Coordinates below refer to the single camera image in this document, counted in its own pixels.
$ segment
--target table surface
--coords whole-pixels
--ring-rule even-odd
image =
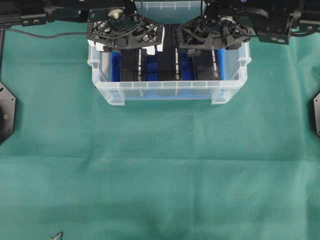
[[[91,82],[83,36],[8,32],[1,81],[17,106],[15,133],[0,146],[2,238],[317,239],[319,42],[253,39],[248,82],[226,105],[115,107]]]

